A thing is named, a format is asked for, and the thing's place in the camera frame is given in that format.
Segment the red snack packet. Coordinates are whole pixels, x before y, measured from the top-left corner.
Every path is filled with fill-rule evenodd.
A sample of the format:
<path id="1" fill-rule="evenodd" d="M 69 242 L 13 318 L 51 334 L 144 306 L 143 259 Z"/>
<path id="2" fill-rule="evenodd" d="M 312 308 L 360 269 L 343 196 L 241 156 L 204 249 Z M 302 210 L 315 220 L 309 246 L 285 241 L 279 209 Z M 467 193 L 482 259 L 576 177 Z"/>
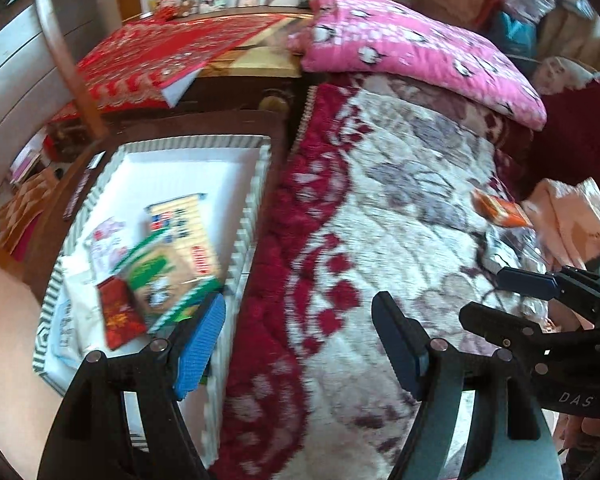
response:
<path id="1" fill-rule="evenodd" d="M 105 341 L 110 350 L 117 350 L 146 333 L 146 324 L 136 310 L 134 297 L 125 281 L 115 275 L 97 285 Z"/>

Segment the dark green snack packet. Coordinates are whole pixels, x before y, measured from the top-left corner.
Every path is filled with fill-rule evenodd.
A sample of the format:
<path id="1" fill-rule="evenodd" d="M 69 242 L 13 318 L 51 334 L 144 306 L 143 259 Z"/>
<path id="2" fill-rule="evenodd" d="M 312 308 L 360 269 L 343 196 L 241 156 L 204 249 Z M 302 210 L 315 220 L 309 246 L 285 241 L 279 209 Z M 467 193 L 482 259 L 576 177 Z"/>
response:
<path id="1" fill-rule="evenodd" d="M 152 232 L 137 244 L 112 274 L 128 285 L 149 335 L 191 316 L 204 298 L 222 289 L 214 276 L 196 278 L 166 242 L 165 230 Z"/>

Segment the yellow cracker packet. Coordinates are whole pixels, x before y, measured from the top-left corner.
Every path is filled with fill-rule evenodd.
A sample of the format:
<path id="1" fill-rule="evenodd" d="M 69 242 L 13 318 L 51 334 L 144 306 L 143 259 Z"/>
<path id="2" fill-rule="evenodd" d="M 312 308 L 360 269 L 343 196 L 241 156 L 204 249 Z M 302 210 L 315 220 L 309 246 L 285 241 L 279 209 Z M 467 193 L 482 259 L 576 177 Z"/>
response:
<path id="1" fill-rule="evenodd" d="M 202 223 L 200 202 L 201 195 L 192 194 L 147 206 L 149 229 L 166 231 L 166 242 L 189 265 L 196 278 L 219 278 L 218 257 Z"/>

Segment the clear bag of nuts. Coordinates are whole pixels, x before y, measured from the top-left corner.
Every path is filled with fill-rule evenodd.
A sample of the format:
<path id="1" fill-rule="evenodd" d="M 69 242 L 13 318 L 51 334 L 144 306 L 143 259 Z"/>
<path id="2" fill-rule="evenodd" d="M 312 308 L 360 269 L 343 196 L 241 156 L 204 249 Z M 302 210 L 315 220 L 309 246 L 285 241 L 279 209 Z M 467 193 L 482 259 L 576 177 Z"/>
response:
<path id="1" fill-rule="evenodd" d="M 541 249 L 536 244 L 534 229 L 531 228 L 501 228 L 488 226 L 486 241 L 481 256 L 484 270 L 495 276 L 506 266 L 535 273 L 544 274 L 547 271 L 545 259 Z M 518 298 L 516 312 L 541 325 L 548 321 L 548 302 L 546 300 L 523 297 L 511 294 Z"/>

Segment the white blue snack packet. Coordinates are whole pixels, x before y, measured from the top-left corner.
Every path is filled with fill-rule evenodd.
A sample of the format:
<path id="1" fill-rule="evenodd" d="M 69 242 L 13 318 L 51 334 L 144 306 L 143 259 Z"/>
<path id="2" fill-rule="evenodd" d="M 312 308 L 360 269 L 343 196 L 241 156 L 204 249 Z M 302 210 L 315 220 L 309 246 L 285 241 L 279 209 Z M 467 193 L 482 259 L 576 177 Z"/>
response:
<path id="1" fill-rule="evenodd" d="M 106 347 L 104 318 L 92 269 L 80 255 L 60 259 L 62 291 L 66 299 L 58 304 L 52 334 L 52 352 L 76 370 L 87 353 Z"/>

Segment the silver pink snack bag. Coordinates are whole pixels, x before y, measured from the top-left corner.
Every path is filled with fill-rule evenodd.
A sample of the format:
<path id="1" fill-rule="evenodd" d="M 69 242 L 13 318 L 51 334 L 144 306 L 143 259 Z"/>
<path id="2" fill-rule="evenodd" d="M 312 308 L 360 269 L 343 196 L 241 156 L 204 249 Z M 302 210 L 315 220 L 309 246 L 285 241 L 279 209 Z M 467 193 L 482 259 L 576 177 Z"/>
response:
<path id="1" fill-rule="evenodd" d="M 96 282 L 109 278 L 131 247 L 130 231 L 124 221 L 110 217 L 87 235 L 84 247 Z"/>

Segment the orange snack packet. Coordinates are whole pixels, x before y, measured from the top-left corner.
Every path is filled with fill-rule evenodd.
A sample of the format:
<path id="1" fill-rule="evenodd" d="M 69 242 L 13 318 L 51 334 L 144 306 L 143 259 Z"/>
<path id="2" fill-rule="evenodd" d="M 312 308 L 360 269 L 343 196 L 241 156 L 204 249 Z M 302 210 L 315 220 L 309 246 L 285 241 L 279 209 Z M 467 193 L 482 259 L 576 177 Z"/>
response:
<path id="1" fill-rule="evenodd" d="M 481 217 L 501 228 L 531 228 L 532 223 L 516 203 L 489 195 L 481 190 L 471 192 L 472 204 Z"/>

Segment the dark red velvet cushion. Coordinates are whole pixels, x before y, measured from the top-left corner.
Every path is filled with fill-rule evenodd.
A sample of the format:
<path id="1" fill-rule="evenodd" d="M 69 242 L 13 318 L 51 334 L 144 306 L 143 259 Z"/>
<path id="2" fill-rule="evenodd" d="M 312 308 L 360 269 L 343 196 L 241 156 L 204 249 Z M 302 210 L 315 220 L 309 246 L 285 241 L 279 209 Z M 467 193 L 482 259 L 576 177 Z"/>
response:
<path id="1" fill-rule="evenodd" d="M 543 96 L 546 124 L 529 151 L 524 186 L 541 180 L 576 185 L 592 178 L 600 188 L 600 79 Z"/>

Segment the floral red cream blanket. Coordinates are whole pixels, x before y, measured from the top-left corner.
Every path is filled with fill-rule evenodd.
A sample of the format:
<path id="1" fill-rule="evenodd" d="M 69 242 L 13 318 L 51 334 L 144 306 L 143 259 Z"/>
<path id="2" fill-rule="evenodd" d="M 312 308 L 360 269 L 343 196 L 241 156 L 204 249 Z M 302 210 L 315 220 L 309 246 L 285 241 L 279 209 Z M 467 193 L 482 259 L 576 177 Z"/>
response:
<path id="1" fill-rule="evenodd" d="M 219 479 L 383 479 L 417 401 L 372 321 L 390 292 L 426 332 L 470 353 L 471 301 L 539 323 L 483 265 L 498 229 L 472 194 L 505 196 L 503 155 L 457 120 L 365 89 L 316 86 L 272 194 L 225 388 Z"/>

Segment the teal folded cloth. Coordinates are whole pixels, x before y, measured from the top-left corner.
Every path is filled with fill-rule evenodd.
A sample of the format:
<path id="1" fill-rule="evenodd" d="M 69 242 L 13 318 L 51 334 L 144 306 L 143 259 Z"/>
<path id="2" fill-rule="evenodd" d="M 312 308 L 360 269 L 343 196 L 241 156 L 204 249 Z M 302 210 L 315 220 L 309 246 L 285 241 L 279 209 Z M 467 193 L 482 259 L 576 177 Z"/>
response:
<path id="1" fill-rule="evenodd" d="M 519 21 L 504 11 L 492 18 L 489 38 L 505 54 L 534 58 L 536 55 L 536 27 Z"/>

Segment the green striped white tray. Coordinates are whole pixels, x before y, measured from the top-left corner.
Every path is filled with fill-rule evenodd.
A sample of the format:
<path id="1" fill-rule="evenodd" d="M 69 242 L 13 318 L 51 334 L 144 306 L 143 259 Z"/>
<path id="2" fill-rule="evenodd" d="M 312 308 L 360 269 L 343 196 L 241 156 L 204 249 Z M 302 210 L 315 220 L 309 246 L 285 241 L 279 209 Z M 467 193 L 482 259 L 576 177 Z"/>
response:
<path id="1" fill-rule="evenodd" d="M 65 393 L 88 352 L 137 352 L 219 292 L 224 323 L 176 381 L 198 453 L 212 464 L 271 158 L 267 136 L 229 133 L 128 141 L 97 154 L 97 179 L 72 213 L 44 292 L 35 373 Z"/>

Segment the pink penguin print quilt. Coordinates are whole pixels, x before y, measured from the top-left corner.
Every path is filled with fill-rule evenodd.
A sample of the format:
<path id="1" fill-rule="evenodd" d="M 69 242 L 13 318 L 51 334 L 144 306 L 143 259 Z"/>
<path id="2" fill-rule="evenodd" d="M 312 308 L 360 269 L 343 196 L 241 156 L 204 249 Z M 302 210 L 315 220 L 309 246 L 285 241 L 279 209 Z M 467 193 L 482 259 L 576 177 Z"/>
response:
<path id="1" fill-rule="evenodd" d="M 306 72 L 407 76 L 543 129 L 538 92 L 483 36 L 392 0 L 310 0 L 310 7 L 309 25 L 287 40 Z"/>

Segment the red gold embroidered cloth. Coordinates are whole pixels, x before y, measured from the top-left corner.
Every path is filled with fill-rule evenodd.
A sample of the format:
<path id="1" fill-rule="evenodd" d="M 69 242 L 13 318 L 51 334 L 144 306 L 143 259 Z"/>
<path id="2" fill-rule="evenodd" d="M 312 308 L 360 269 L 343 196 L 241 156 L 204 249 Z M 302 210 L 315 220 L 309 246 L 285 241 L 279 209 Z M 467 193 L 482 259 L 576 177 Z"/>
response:
<path id="1" fill-rule="evenodd" d="M 262 13 L 136 21 L 102 40 L 76 68 L 101 113 L 168 108 L 164 90 L 282 18 Z"/>

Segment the santa figurine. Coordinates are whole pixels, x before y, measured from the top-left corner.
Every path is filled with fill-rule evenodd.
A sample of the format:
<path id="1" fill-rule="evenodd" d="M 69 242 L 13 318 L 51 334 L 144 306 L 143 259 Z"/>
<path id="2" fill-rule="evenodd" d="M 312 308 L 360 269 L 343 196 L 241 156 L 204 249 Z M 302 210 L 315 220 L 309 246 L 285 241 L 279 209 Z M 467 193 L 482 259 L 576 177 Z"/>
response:
<path id="1" fill-rule="evenodd" d="M 180 2 L 178 0 L 159 0 L 152 16 L 157 21 L 171 21 L 178 18 L 180 14 Z"/>

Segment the wooden chair frame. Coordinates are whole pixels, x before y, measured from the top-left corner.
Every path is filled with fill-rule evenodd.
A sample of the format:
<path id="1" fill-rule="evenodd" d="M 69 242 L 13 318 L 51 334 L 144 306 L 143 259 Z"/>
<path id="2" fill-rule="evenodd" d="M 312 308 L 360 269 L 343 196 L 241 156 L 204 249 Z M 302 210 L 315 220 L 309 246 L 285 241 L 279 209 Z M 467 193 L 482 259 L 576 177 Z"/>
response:
<path id="1" fill-rule="evenodd" d="M 108 136 L 108 129 L 100 116 L 95 101 L 88 92 L 84 80 L 76 69 L 74 59 L 65 42 L 56 18 L 52 0 L 34 0 L 41 32 L 47 49 L 54 60 L 58 72 L 71 92 L 73 104 L 84 122 L 88 136 L 99 140 Z"/>

